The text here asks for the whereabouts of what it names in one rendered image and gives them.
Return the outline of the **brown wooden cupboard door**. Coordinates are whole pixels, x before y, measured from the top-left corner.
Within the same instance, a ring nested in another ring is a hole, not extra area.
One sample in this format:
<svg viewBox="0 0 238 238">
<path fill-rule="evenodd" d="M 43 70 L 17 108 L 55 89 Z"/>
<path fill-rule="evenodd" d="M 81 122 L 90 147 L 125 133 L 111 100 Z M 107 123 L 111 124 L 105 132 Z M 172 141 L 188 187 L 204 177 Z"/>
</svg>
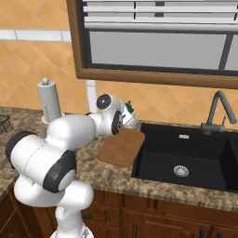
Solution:
<svg viewBox="0 0 238 238">
<path fill-rule="evenodd" d="M 238 213 L 125 195 L 123 238 L 238 238 Z"/>
</svg>

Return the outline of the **white window blinds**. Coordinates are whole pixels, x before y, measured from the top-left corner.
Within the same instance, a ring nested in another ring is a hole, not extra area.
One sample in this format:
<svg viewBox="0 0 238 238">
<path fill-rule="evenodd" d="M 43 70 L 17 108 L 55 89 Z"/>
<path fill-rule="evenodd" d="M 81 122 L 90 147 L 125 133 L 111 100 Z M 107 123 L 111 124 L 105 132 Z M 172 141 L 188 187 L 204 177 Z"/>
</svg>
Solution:
<svg viewBox="0 0 238 238">
<path fill-rule="evenodd" d="M 238 0 L 81 0 L 86 29 L 238 33 Z"/>
</svg>

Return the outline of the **brown wooden cutting board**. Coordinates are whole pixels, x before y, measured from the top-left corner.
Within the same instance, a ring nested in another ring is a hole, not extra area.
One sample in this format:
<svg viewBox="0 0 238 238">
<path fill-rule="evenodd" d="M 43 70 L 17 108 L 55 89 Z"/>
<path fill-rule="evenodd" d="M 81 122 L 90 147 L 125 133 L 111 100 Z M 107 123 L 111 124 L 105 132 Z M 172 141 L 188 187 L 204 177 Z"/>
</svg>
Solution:
<svg viewBox="0 0 238 238">
<path fill-rule="evenodd" d="M 98 151 L 98 158 L 105 163 L 127 167 L 134 163 L 145 140 L 137 130 L 121 128 L 115 136 L 108 137 Z"/>
</svg>

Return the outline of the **grey paper towel roll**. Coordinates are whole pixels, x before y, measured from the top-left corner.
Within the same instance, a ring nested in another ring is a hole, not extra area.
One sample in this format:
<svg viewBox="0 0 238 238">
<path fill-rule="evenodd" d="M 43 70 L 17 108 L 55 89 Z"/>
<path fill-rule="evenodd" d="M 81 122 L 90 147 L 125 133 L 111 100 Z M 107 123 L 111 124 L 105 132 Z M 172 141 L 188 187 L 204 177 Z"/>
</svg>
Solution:
<svg viewBox="0 0 238 238">
<path fill-rule="evenodd" d="M 42 122 L 49 125 L 53 120 L 63 115 L 60 109 L 56 83 L 47 78 L 43 78 L 42 81 L 37 84 L 37 89 L 44 114 Z"/>
</svg>

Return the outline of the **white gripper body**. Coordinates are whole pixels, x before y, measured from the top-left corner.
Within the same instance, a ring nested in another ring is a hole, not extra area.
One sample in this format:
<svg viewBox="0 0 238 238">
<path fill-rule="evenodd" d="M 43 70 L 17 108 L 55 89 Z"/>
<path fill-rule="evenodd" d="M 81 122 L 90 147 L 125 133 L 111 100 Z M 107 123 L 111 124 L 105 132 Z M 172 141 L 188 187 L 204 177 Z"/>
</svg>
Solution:
<svg viewBox="0 0 238 238">
<path fill-rule="evenodd" d="M 130 112 L 125 112 L 123 114 L 123 127 L 126 128 L 135 128 L 137 125 L 136 122 L 136 114 L 130 113 Z"/>
</svg>

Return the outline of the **brown wooden corner cupboard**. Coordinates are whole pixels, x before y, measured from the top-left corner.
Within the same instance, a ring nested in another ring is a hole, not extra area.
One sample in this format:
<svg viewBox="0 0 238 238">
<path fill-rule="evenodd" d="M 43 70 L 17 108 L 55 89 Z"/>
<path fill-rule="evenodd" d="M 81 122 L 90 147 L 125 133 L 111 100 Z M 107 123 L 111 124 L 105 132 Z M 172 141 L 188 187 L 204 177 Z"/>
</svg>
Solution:
<svg viewBox="0 0 238 238">
<path fill-rule="evenodd" d="M 49 238 L 56 228 L 55 208 L 23 205 L 13 190 L 0 202 L 0 238 Z"/>
</svg>

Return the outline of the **brown wooden drawer front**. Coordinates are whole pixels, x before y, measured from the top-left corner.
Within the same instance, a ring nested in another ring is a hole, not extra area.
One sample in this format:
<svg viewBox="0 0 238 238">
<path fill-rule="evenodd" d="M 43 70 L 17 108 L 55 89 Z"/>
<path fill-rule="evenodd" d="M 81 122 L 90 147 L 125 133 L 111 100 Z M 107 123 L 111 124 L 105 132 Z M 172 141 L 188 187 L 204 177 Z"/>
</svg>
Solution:
<svg viewBox="0 0 238 238">
<path fill-rule="evenodd" d="M 122 195 L 115 192 L 94 191 L 94 199 L 89 208 L 82 214 L 91 215 L 92 220 L 106 220 L 112 216 L 118 217 L 122 202 Z"/>
</svg>

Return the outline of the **wooden framed window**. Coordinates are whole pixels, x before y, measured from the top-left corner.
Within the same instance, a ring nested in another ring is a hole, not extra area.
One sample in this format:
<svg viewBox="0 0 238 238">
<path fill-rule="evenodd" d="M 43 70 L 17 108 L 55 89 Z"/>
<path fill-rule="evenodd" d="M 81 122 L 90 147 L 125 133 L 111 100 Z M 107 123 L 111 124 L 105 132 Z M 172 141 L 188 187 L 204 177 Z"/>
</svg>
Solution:
<svg viewBox="0 0 238 238">
<path fill-rule="evenodd" d="M 66 3 L 77 78 L 238 89 L 238 33 L 86 29 Z"/>
</svg>

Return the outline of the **black kitchen sink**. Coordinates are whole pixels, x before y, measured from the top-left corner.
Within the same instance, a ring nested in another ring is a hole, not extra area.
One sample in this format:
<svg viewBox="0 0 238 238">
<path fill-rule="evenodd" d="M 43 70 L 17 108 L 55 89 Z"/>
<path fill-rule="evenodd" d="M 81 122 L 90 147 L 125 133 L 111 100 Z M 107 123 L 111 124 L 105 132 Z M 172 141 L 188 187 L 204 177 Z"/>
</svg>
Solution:
<svg viewBox="0 0 238 238">
<path fill-rule="evenodd" d="M 238 192 L 238 133 L 145 123 L 140 131 L 133 178 Z"/>
</svg>

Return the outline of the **grey sink tap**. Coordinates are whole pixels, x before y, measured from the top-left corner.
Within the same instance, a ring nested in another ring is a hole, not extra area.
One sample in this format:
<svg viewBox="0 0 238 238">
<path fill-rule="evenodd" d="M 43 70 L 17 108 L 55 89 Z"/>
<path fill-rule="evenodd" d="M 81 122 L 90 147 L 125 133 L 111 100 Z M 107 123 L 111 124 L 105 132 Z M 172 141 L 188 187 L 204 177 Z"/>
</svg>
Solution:
<svg viewBox="0 0 238 238">
<path fill-rule="evenodd" d="M 226 115 L 223 117 L 222 123 L 220 125 L 215 125 L 213 123 L 213 118 L 219 100 L 221 101 L 221 104 L 226 112 Z M 237 123 L 236 116 L 231 108 L 230 103 L 228 102 L 224 92 L 219 90 L 215 93 L 213 97 L 207 121 L 205 123 L 201 123 L 202 132 L 205 135 L 210 135 L 213 131 L 224 132 L 226 118 L 229 118 L 229 121 L 232 125 L 235 125 Z"/>
</svg>

